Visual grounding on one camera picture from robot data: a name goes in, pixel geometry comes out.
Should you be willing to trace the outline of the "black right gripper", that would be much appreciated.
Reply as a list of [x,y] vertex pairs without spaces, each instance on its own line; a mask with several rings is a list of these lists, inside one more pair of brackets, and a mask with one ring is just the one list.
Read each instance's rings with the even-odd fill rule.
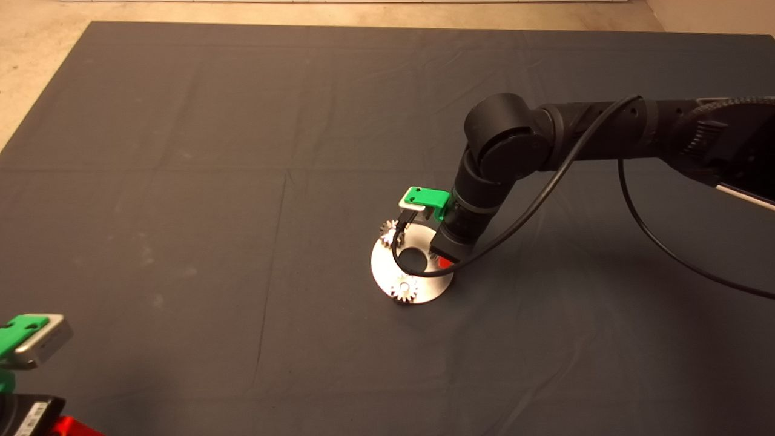
[[460,260],[467,259],[472,253],[477,240],[482,235],[482,226],[476,222],[464,220],[444,220],[437,228],[430,242],[430,251],[437,257],[437,267],[448,269]]

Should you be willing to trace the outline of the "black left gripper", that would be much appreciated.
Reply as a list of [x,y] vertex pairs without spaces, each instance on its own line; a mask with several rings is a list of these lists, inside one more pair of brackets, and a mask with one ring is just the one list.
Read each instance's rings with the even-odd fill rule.
[[1,434],[104,436],[74,417],[61,416],[65,405],[55,395],[1,395]]

